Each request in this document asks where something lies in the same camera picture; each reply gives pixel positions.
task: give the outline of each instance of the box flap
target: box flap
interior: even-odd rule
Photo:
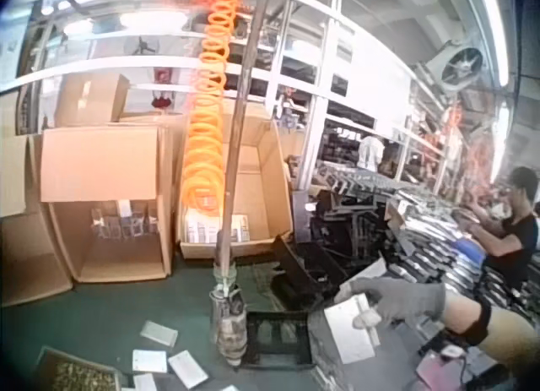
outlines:
[[[154,199],[158,128],[49,129],[43,136],[41,201]]]
[[[22,214],[26,209],[25,160],[26,135],[2,139],[0,162],[0,217]]]

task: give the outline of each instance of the green floor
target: green floor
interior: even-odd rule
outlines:
[[[273,310],[265,293],[268,268],[244,266],[238,282],[251,310]],[[208,341],[211,269],[181,266],[167,280],[77,285],[73,291],[2,310],[4,357],[29,377],[43,345],[132,374],[133,349],[163,350],[139,333],[146,320],[177,329],[169,356],[189,350],[211,379],[197,389],[240,391],[317,389],[309,372],[231,370]]]

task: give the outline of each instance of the black t-shirt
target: black t-shirt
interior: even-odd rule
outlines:
[[[499,271],[510,288],[521,288],[521,283],[527,279],[527,265],[535,252],[538,239],[538,225],[532,214],[512,225],[512,218],[502,221],[505,236],[516,235],[523,248],[499,258],[489,256],[486,264]]]

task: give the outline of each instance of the person in white shirt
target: person in white shirt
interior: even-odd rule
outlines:
[[[381,140],[382,138],[371,135],[362,139],[358,150],[358,167],[377,172],[385,150]]]

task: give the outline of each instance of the worker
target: worker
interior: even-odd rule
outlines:
[[[459,220],[458,224],[484,248],[485,264],[500,272],[511,289],[520,290],[527,279],[527,265],[537,247],[538,225],[532,212],[538,187],[536,173],[527,167],[517,167],[510,174],[508,200],[511,217],[492,220],[475,198],[468,208],[480,219],[480,224]]]
[[[382,138],[368,135],[360,141],[357,166],[377,173],[385,145]]]
[[[415,284],[391,278],[344,283],[335,302],[363,293],[373,296],[377,303],[353,320],[355,328],[373,328],[381,322],[425,315],[441,321],[451,332],[506,366],[518,383],[521,380],[518,389],[538,389],[540,337],[519,314],[447,291],[442,283]]]

